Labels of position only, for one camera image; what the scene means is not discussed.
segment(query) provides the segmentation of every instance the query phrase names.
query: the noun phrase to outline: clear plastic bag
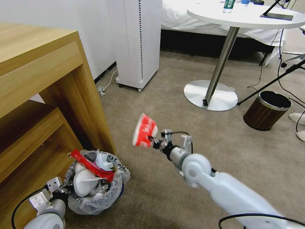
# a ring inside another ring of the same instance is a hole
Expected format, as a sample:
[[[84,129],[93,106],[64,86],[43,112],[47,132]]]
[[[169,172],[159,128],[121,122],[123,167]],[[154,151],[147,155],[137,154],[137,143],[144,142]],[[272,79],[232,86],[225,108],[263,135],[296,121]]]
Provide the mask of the clear plastic bag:
[[[80,153],[90,161],[95,161],[96,151],[81,150]],[[114,174],[113,181],[110,184],[110,189],[105,194],[96,193],[94,196],[88,195],[86,197],[79,197],[74,192],[68,198],[69,208],[77,214],[81,215],[97,215],[103,210],[109,208],[120,195],[123,193],[124,185],[130,179],[129,170],[119,161],[119,159],[106,152],[108,154],[107,161],[112,162],[117,168]],[[75,165],[76,161],[71,164],[65,175],[64,184],[68,184],[69,181],[73,180],[75,176]]]

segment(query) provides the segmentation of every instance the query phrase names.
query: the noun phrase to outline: water bottle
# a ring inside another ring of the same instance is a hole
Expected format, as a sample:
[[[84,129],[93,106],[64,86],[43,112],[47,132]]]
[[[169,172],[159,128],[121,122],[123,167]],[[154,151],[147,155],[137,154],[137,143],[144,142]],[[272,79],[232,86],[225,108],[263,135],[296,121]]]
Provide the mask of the water bottle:
[[[249,5],[250,0],[241,0],[241,4],[245,7]]]
[[[225,5],[223,7],[224,13],[231,13],[233,6],[234,6],[235,0],[226,0]]]

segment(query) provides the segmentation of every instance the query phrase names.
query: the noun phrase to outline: green bottle label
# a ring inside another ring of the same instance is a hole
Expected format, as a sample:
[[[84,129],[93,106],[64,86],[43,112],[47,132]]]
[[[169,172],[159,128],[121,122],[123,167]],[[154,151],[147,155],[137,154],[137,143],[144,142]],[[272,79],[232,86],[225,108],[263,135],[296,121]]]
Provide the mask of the green bottle label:
[[[226,0],[224,8],[233,9],[234,3],[235,3],[235,0]]]

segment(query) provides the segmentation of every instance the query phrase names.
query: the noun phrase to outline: white wall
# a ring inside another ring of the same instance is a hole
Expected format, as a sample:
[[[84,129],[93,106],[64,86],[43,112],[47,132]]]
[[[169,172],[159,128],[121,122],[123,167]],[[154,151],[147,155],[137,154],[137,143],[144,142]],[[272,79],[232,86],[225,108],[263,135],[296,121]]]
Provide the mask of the white wall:
[[[0,0],[0,20],[78,30],[94,79],[115,61],[106,0]]]

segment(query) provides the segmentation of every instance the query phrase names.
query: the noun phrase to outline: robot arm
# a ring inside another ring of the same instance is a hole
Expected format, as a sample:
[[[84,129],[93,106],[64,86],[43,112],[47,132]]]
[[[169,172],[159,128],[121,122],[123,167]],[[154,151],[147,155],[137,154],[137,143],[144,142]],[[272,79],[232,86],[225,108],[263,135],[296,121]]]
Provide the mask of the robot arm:
[[[230,174],[212,172],[206,157],[191,154],[191,136],[181,136],[182,148],[172,144],[171,130],[164,130],[161,136],[162,139],[151,138],[154,149],[160,149],[166,154],[189,186],[205,188],[211,198],[229,214],[264,213],[282,216],[261,195]],[[276,218],[248,216],[236,219],[248,229],[287,228],[287,221]]]
[[[47,182],[50,193],[43,188],[29,198],[37,210],[37,217],[31,220],[24,229],[64,229],[64,215],[68,201],[68,190],[62,188],[60,177]]]

